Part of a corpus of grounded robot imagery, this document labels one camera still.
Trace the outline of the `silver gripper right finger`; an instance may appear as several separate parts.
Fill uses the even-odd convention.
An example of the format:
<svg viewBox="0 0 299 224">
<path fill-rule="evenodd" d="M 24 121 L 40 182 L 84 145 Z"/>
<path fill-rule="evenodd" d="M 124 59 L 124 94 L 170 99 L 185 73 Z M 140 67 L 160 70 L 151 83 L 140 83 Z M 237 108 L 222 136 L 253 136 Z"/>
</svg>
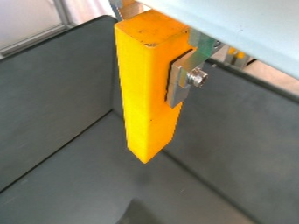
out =
<svg viewBox="0 0 299 224">
<path fill-rule="evenodd" d="M 166 102 L 174 108 L 185 101 L 191 87 L 199 88 L 207 78 L 202 70 L 206 60 L 221 50 L 225 44 L 195 29 L 190 29 L 189 50 L 171 62 Z"/>
</svg>

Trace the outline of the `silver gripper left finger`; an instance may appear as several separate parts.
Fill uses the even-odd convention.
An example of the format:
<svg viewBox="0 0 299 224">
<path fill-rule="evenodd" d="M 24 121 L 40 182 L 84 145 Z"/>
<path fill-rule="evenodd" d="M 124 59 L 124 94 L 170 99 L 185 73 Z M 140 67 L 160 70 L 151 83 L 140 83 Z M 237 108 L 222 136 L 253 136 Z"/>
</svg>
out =
<svg viewBox="0 0 299 224">
<path fill-rule="evenodd" d="M 136 0 L 108 0 L 119 21 L 128 19 L 142 12 L 142 4 Z"/>
</svg>

